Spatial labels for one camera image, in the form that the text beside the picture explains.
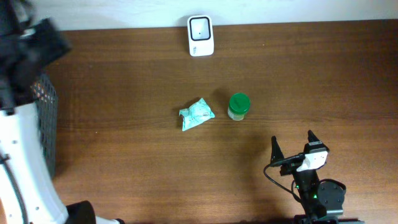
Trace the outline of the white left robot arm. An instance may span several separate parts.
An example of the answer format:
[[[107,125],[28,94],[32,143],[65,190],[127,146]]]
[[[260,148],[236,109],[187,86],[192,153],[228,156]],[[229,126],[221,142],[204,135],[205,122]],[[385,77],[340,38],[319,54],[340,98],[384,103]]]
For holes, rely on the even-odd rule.
[[[1,2],[1,203],[8,223],[105,223],[53,186],[58,98],[44,69],[70,44],[29,1]]]

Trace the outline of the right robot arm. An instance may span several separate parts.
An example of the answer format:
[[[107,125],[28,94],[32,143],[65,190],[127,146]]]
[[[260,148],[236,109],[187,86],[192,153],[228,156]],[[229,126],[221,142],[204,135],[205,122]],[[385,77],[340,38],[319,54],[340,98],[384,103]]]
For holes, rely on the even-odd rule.
[[[304,214],[296,215],[294,223],[362,223],[358,219],[341,219],[345,201],[345,184],[333,179],[319,179],[317,170],[326,164],[330,149],[316,135],[308,131],[308,143],[301,153],[285,157],[275,136],[271,137],[271,161],[265,166],[265,177],[293,196],[303,207]],[[280,175],[292,175],[289,188],[267,174],[270,167],[278,167]]]

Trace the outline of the green lid plastic jar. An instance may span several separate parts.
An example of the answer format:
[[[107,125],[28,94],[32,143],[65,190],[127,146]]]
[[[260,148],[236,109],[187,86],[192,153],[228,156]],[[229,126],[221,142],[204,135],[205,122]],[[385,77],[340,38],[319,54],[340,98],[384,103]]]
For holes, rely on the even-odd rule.
[[[251,100],[244,93],[235,93],[229,99],[228,116],[234,121],[241,121],[251,107]]]

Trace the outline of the light green pouch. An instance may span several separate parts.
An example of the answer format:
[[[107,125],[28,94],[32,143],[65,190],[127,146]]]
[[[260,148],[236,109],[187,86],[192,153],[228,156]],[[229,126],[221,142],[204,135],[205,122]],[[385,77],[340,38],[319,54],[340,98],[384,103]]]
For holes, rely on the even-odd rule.
[[[203,98],[200,98],[189,108],[181,109],[179,115],[183,118],[182,131],[194,128],[209,119],[215,118],[215,114]]]

